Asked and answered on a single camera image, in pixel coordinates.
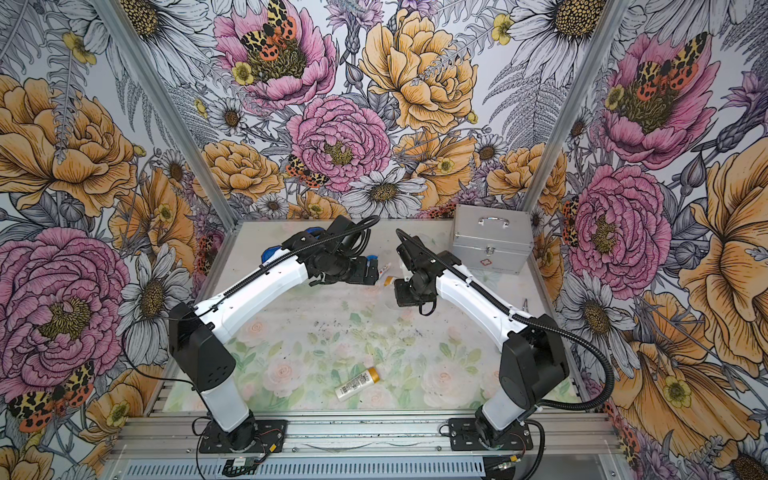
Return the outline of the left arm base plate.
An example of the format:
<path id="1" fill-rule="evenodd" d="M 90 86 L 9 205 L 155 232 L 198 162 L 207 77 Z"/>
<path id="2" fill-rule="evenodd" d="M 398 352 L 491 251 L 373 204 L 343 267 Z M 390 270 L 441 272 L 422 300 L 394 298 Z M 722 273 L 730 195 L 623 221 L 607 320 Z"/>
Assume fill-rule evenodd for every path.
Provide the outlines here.
<path id="1" fill-rule="evenodd" d="M 283 449 L 288 422 L 249 418 L 232 432 L 211 421 L 202 433 L 198 452 L 202 454 L 271 454 Z"/>

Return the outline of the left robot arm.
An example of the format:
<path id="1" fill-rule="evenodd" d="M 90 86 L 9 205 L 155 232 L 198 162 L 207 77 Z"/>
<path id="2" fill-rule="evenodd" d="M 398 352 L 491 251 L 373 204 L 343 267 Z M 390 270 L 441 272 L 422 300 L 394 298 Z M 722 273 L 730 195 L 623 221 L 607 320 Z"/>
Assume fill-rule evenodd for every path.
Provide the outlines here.
<path id="1" fill-rule="evenodd" d="M 256 420 L 235 383 L 236 361 L 227 343 L 258 312 L 301 284 L 374 285 L 378 261 L 364 250 L 379 220 L 377 215 L 358 222 L 338 217 L 327 228 L 299 231 L 267 249 L 259 267 L 227 290 L 171 309 L 169 351 L 207 408 L 210 439 L 240 452 L 258 438 Z"/>

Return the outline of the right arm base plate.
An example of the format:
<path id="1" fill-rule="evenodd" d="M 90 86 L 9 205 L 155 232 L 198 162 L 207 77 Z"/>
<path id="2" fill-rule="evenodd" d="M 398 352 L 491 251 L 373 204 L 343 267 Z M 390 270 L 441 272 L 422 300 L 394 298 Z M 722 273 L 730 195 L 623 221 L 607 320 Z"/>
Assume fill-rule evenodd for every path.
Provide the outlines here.
<path id="1" fill-rule="evenodd" d="M 533 440 L 527 427 L 513 422 L 503 430 L 496 430 L 485 420 L 454 417 L 447 421 L 447 436 L 452 451 L 516 451 L 533 448 Z"/>

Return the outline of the clear plastic cup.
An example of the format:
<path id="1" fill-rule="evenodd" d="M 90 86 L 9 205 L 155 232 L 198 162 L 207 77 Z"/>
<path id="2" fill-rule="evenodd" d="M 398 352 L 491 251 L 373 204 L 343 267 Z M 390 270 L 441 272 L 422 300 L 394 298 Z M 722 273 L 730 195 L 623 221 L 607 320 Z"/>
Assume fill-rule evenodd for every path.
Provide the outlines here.
<path id="1" fill-rule="evenodd" d="M 412 307 L 403 307 L 400 306 L 397 302 L 396 296 L 394 293 L 387 294 L 384 296 L 384 305 L 391 311 L 396 312 L 397 314 L 404 314 L 405 312 L 409 312 L 412 310 Z"/>

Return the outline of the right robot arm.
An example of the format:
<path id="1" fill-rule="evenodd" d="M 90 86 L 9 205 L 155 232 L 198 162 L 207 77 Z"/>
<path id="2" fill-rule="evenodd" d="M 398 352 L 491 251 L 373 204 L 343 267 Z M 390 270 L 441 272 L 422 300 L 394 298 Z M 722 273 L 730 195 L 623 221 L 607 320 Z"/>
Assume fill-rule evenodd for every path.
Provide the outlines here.
<path id="1" fill-rule="evenodd" d="M 435 253 L 398 229 L 397 253 L 408 275 L 394 281 L 397 305 L 430 316 L 443 300 L 460 309 L 500 351 L 499 389 L 475 413 L 477 442 L 500 449 L 511 434 L 566 380 L 569 366 L 553 319 L 516 308 L 476 280 L 449 251 Z"/>

